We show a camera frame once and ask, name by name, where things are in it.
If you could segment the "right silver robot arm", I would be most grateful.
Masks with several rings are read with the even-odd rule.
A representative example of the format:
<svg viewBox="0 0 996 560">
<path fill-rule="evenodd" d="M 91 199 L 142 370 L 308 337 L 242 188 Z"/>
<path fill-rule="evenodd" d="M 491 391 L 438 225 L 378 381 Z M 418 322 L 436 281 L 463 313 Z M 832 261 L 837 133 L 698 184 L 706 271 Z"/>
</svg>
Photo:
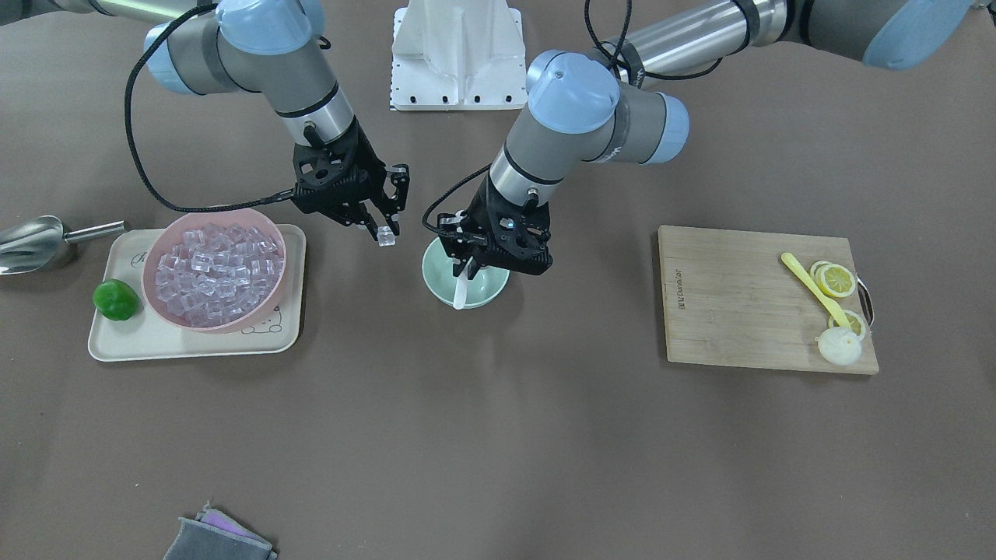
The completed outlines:
<svg viewBox="0 0 996 560">
<path fill-rule="evenodd" d="M 410 176 L 378 159 L 324 56 L 317 1 L 4 1 L 3 24 L 50 12 L 99 13 L 152 23 L 129 74 L 125 102 L 147 68 L 165 89 L 206 96 L 260 93 L 294 141 L 295 184 L 239 208 L 291 201 L 378 245 L 401 232 Z"/>
</svg>

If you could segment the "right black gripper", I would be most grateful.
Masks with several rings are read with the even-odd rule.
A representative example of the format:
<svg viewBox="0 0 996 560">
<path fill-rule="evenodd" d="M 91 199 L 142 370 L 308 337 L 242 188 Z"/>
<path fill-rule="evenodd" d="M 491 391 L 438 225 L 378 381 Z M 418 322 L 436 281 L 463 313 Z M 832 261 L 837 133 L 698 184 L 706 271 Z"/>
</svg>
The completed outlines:
<svg viewBox="0 0 996 560">
<path fill-rule="evenodd" d="M 300 192 L 294 187 L 292 202 L 300 212 L 319 212 L 342 226 L 364 228 L 370 237 L 378 242 L 376 220 L 364 204 L 370 201 L 383 214 L 385 225 L 391 227 L 396 236 L 401 234 L 398 214 L 405 210 L 408 202 L 410 185 L 408 164 L 385 166 L 371 148 L 358 118 L 352 119 L 344 134 L 325 143 L 320 143 L 317 125 L 307 121 L 303 127 L 303 137 L 305 146 L 324 148 L 334 153 L 335 157 L 345 164 L 345 171 L 324 191 L 299 196 Z M 394 187 L 394 194 L 388 194 L 384 190 L 385 181 L 389 181 Z"/>
</svg>

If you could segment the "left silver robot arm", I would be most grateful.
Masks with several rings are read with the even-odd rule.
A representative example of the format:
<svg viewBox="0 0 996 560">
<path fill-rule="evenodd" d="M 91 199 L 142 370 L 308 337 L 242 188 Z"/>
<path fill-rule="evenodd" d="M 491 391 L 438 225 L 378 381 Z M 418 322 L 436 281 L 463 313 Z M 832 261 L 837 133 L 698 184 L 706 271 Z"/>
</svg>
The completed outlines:
<svg viewBox="0 0 996 560">
<path fill-rule="evenodd" d="M 550 198 L 576 164 L 665 163 L 686 144 L 686 107 L 651 82 L 700 77 L 780 41 L 899 71 L 928 59 L 974 7 L 994 3 L 710 1 L 586 53 L 541 53 L 526 106 L 469 206 L 439 214 L 430 230 L 458 281 L 483 268 L 541 275 L 552 266 Z"/>
</svg>

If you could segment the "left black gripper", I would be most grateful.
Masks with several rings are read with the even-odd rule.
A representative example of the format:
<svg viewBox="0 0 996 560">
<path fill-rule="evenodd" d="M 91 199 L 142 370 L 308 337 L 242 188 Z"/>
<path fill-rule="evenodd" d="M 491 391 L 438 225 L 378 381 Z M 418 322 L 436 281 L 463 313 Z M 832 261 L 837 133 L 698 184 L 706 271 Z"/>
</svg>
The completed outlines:
<svg viewBox="0 0 996 560">
<path fill-rule="evenodd" d="M 482 243 L 469 244 L 464 230 Z M 527 275 L 541 275 L 552 266 L 550 205 L 529 196 L 526 205 L 506 201 L 491 178 L 485 178 L 467 212 L 437 214 L 439 240 L 452 261 L 452 274 L 473 281 L 485 266 Z"/>
</svg>

